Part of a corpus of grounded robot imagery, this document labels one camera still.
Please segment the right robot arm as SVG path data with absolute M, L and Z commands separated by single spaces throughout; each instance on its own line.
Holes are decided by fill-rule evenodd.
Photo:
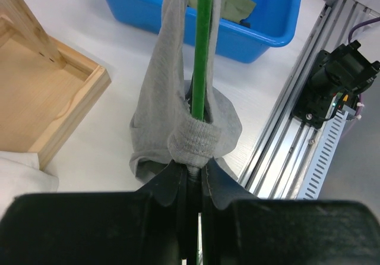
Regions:
M 379 73 L 379 61 L 369 62 L 355 40 L 331 53 L 321 50 L 292 110 L 292 115 L 320 129 L 343 107 L 344 98 L 366 91 Z

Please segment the grey tank top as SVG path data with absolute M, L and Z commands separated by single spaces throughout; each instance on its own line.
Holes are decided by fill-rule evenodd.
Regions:
M 132 173 L 147 182 L 171 161 L 196 173 L 210 159 L 230 173 L 224 156 L 233 151 L 242 124 L 232 102 L 213 86 L 214 55 L 221 0 L 212 0 L 208 43 L 205 119 L 191 116 L 189 83 L 183 74 L 183 38 L 188 0 L 163 0 L 161 29 L 154 47 L 137 108 L 131 119 Z

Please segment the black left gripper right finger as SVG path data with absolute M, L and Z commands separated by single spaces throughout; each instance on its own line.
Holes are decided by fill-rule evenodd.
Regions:
M 204 264 L 379 263 L 379 222 L 362 203 L 260 199 L 215 160 L 201 185 Z

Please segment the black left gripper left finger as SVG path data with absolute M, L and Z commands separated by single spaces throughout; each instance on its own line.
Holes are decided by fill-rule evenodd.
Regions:
M 131 192 L 24 194 L 1 219 L 2 264 L 197 264 L 188 171 Z

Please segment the green hanger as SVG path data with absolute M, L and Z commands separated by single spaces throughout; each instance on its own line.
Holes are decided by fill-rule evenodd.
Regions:
M 195 34 L 194 72 L 192 76 L 191 115 L 204 121 L 207 61 L 209 53 L 213 0 L 198 0 Z M 198 263 L 198 213 L 201 208 L 201 171 L 188 170 L 187 202 L 189 203 L 187 264 Z

